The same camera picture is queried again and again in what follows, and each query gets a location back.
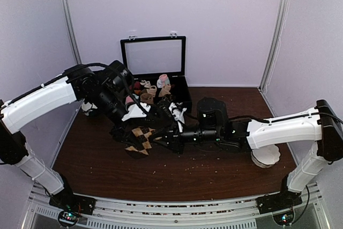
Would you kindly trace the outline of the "black box with glass lid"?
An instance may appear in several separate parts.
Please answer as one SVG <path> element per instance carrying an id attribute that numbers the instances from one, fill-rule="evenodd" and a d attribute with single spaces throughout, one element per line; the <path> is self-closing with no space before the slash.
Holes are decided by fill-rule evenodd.
<path id="1" fill-rule="evenodd" d="M 191 113 L 192 98 L 185 78 L 185 36 L 122 39 L 120 45 L 123 63 L 136 80 L 149 80 L 155 85 L 160 75 L 166 74 L 176 102 Z"/>

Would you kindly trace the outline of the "brown tan argyle sock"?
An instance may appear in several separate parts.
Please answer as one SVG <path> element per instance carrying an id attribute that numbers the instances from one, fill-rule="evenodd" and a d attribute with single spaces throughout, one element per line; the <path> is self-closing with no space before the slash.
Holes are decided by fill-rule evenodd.
<path id="1" fill-rule="evenodd" d="M 158 102 L 158 105 L 160 106 L 167 106 L 169 107 L 172 102 L 175 101 L 175 96 L 172 94 L 166 94 Z"/>
<path id="2" fill-rule="evenodd" d="M 156 130 L 149 127 L 136 127 L 131 131 L 136 142 L 130 143 L 126 146 L 126 153 L 134 159 L 148 157 L 149 150 L 152 148 L 149 137 L 154 135 Z"/>

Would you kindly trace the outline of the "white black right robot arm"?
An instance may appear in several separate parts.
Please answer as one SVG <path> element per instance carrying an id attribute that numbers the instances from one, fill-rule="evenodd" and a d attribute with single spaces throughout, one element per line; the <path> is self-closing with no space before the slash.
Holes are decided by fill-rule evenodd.
<path id="1" fill-rule="evenodd" d="M 182 153 L 187 144 L 214 143 L 231 153 L 250 152 L 259 167 L 270 167 L 280 158 L 280 143 L 312 141 L 299 165 L 287 174 L 278 193 L 257 198 L 260 213 L 275 212 L 301 204 L 301 192 L 328 164 L 342 158 L 342 121 L 325 100 L 300 113 L 270 119 L 228 117 L 224 102 L 202 98 L 197 103 L 197 125 L 184 124 L 184 109 L 171 105 L 173 123 L 153 140 Z"/>

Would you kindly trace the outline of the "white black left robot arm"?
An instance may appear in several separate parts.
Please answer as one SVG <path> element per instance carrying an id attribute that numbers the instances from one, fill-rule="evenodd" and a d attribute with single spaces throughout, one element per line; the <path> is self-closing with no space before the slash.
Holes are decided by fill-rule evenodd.
<path id="1" fill-rule="evenodd" d="M 128 108 L 122 91 L 131 94 L 133 76 L 119 61 L 78 64 L 50 81 L 6 102 L 1 102 L 1 162 L 15 165 L 33 181 L 44 187 L 62 209 L 71 210 L 77 198 L 67 179 L 47 167 L 29 148 L 21 129 L 30 122 L 62 106 L 84 100 L 94 104 L 124 135 L 124 123 L 144 117 L 145 110 L 134 99 Z"/>

